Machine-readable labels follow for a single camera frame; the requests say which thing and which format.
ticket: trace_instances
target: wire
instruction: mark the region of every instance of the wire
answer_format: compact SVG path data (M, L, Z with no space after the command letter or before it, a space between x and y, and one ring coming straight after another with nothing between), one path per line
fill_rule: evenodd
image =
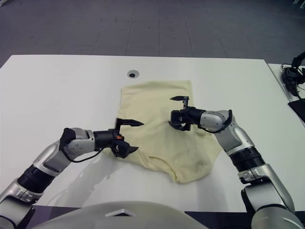
M91 158L94 158L94 157L97 156L103 149L104 149L104 148L101 148L95 155L90 156L90 157L87 157L87 158L82 159L82 160L79 160L79 161L75 161L75 160L71 159L64 149L61 149L61 151L62 151L62 153L66 156L66 158L67 158L69 161L71 161L71 162L73 162L73 163L80 163L80 162L89 160L89 159L91 159Z

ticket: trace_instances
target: white table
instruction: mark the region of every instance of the white table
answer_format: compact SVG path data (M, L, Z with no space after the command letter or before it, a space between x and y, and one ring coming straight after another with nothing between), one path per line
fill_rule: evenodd
M131 69L140 76L128 78ZM63 128L113 127L120 89L150 80L191 80L195 106L232 109L289 190L296 210L305 209L305 129L287 109L288 100L263 60L11 56L0 69L0 191L56 141ZM173 183L166 174L101 155L71 164L38 204L84 207L145 200L185 211L245 211L242 188L224 152L211 174L186 185Z
M274 63L269 63L269 68L271 69L276 81L278 82L278 84L280 85L281 89L283 90L284 94L286 95L288 102L293 102L296 100L299 100L298 97L293 96L285 87L284 82L282 81L281 75L282 75L282 69L281 69L281 65L280 64L274 64ZM305 90L299 89L299 94L301 96L301 98L305 98ZM288 109L291 110L291 112L293 112L295 114L296 117L297 114L287 105Z

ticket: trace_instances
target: cream cloth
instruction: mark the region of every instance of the cream cloth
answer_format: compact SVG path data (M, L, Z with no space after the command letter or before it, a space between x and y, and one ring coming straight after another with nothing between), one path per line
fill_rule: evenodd
M189 96L189 106L193 106L191 81L147 82L122 88L118 117L144 125L121 127L125 140L139 149L125 159L116 159L168 173L175 182L187 183L211 171L221 148L212 134L195 125L190 131L179 131L168 124L171 111L183 107L182 101L170 100L177 95ZM109 149L103 153L114 157Z

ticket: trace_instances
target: headphones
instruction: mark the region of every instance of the headphones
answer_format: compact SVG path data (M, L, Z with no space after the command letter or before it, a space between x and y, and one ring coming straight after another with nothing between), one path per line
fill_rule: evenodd
M305 83L305 68L301 70L299 69L303 59L305 59L305 52L295 57L290 67L283 67L285 64L282 64L283 71L281 78L285 83L286 89L293 96L297 96L298 98L300 98L300 96L297 90L297 86L298 84Z

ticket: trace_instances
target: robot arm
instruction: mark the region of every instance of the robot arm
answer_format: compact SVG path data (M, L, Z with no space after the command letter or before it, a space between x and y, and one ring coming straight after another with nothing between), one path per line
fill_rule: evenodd
M213 133L238 170L238 177L247 185L241 192L246 210L254 215L252 228L304 228L293 214L294 203L274 170L266 164L248 134L236 123L232 111L206 111L188 106L187 96L172 100L183 101L183 110L171 112L170 125L189 131L197 125Z
M34 214L32 204L71 162L79 163L98 155L109 147L115 156L126 158L138 147L130 146L120 134L121 125L140 126L132 119L117 119L114 129L91 131L65 128L60 140L48 146L0 195L0 228L22 228ZM83 160L75 160L86 153L97 153Z

